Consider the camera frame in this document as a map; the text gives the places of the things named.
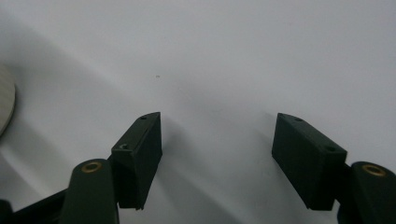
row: screw hole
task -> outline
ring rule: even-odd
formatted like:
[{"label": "screw hole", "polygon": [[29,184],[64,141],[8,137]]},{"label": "screw hole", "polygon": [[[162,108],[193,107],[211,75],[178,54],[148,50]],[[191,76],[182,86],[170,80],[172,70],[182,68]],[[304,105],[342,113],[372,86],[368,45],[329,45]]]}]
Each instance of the screw hole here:
[{"label": "screw hole", "polygon": [[122,144],[122,145],[120,145],[120,148],[121,149],[128,149],[128,144]]}]

